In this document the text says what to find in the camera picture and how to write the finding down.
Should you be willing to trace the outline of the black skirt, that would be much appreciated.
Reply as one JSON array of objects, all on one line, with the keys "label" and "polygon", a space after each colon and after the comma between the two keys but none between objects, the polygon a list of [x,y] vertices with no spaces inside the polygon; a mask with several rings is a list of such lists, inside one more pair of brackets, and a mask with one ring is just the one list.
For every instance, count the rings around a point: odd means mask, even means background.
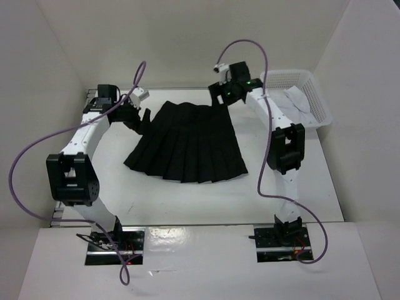
[{"label": "black skirt", "polygon": [[132,171],[180,183],[216,183],[248,173],[226,105],[165,102],[124,161]]}]

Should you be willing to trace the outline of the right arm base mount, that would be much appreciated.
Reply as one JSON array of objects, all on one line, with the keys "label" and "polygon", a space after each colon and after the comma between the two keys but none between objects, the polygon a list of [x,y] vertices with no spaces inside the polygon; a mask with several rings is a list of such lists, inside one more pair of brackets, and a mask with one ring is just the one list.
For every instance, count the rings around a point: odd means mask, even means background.
[{"label": "right arm base mount", "polygon": [[272,224],[254,226],[253,229],[248,238],[255,243],[258,263],[297,261],[297,256],[303,261],[314,259],[306,226],[283,241],[279,240]]}]

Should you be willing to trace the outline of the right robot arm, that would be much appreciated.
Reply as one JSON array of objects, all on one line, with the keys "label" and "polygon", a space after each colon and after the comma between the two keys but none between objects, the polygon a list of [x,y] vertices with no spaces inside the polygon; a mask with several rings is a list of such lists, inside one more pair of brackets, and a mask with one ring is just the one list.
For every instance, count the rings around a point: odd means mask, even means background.
[{"label": "right robot arm", "polygon": [[260,169],[274,173],[275,199],[281,204],[274,215],[274,240],[288,246],[300,235],[303,220],[298,200],[298,172],[304,159],[305,128],[290,120],[275,104],[264,83],[251,78],[248,65],[217,63],[213,70],[219,81],[209,86],[212,103],[232,105],[239,100],[252,109],[267,129],[267,147]]}]

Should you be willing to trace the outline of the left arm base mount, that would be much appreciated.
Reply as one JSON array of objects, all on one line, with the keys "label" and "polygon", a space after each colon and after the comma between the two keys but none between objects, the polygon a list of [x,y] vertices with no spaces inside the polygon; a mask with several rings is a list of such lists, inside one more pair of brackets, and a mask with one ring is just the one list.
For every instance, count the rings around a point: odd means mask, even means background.
[{"label": "left arm base mount", "polygon": [[[86,266],[120,265],[120,259],[104,233],[91,232],[76,236],[87,243]],[[123,227],[118,240],[115,240],[122,258],[128,265],[143,263],[144,227]]]}]

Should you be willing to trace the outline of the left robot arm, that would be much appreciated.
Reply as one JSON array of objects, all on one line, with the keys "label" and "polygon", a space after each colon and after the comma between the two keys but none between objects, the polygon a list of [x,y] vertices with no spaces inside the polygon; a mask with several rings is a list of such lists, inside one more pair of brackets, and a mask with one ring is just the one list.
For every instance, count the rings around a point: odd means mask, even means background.
[{"label": "left robot arm", "polygon": [[127,95],[115,85],[98,85],[97,93],[82,111],[82,127],[60,153],[46,159],[53,199],[90,222],[92,234],[87,240],[100,248],[119,249],[124,244],[124,233],[119,218],[99,197],[100,183],[92,159],[112,123],[123,123],[135,131],[149,123],[149,110],[139,115],[140,104],[148,97],[149,91],[142,87]]}]

